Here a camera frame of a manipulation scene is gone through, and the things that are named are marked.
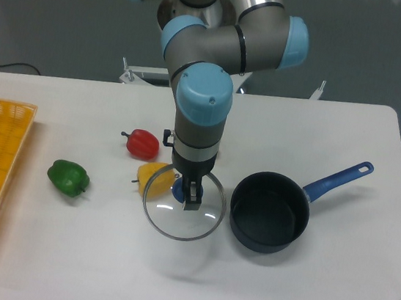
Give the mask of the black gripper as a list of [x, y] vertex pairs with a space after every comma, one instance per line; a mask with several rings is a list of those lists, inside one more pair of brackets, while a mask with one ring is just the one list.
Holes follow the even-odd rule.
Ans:
[[203, 186], [197, 181], [212, 172], [216, 156], [206, 161], [189, 161], [176, 150], [172, 152], [173, 167], [183, 176], [181, 193], [184, 211], [198, 211], [202, 204]]

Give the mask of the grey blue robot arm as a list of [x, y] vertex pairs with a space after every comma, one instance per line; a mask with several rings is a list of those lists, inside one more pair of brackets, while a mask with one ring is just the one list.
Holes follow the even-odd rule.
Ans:
[[181, 8], [163, 25], [161, 50], [176, 106], [172, 163], [182, 175], [184, 207], [195, 211], [232, 107], [232, 76], [302, 64], [309, 31], [282, 0], [236, 0], [237, 20], [223, 26], [206, 16], [219, 0], [177, 1]]

